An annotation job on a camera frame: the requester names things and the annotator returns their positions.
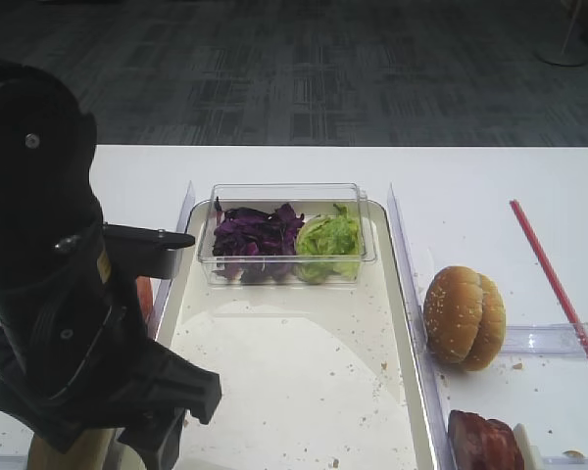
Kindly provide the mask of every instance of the bread crumb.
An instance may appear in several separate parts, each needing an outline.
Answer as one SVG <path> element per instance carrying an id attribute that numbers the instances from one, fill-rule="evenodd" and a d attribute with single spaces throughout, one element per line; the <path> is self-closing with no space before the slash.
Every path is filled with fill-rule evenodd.
<path id="1" fill-rule="evenodd" d="M 570 458 L 586 458 L 585 455 L 578 450 L 567 450 L 562 453 Z"/>

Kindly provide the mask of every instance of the ham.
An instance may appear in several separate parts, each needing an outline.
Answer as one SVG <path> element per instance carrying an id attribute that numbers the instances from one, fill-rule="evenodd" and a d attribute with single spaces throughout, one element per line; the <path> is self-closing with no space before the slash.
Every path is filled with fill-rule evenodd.
<path id="1" fill-rule="evenodd" d="M 153 287 L 149 277 L 138 277 L 135 280 L 137 284 L 137 297 L 141 307 L 141 315 L 144 321 L 148 321 L 150 313 L 153 311 Z"/>
<path id="2" fill-rule="evenodd" d="M 453 410 L 449 439 L 458 470 L 524 470 L 514 433 L 502 421 Z"/>

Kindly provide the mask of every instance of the shredded red cabbage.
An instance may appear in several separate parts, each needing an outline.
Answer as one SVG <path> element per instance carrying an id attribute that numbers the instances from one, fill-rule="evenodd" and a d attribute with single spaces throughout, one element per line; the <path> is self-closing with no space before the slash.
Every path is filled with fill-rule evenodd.
<path id="1" fill-rule="evenodd" d="M 216 200 L 218 220 L 221 220 L 220 201 Z M 294 256 L 296 235 L 305 224 L 304 215 L 296 216 L 289 204 L 284 204 L 273 213 L 250 208 L 229 209 L 223 212 L 223 220 L 214 234 L 215 257 Z M 217 274 L 235 279 L 243 270 L 241 281 L 257 283 L 269 277 L 280 281 L 290 271 L 289 263 L 228 262 Z"/>

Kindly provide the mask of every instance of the white tray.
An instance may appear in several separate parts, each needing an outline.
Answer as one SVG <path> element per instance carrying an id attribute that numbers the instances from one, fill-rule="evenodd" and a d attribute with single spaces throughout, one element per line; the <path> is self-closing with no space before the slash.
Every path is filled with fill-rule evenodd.
<path id="1" fill-rule="evenodd" d="M 158 341 L 217 371 L 223 397 L 208 426 L 188 416 L 176 469 L 431 467 L 388 222 L 369 209 L 379 257 L 357 285 L 215 287 L 185 251 Z"/>

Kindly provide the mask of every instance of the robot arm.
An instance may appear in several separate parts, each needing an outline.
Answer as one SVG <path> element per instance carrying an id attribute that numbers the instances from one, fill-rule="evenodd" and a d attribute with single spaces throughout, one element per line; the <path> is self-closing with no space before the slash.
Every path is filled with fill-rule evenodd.
<path id="1" fill-rule="evenodd" d="M 104 224 L 95 147 L 59 80 L 0 62 L 0 410 L 59 451 L 125 428 L 148 470 L 169 470 L 185 410 L 207 424 L 220 378 L 148 338 L 135 277 L 172 277 L 194 239 Z"/>

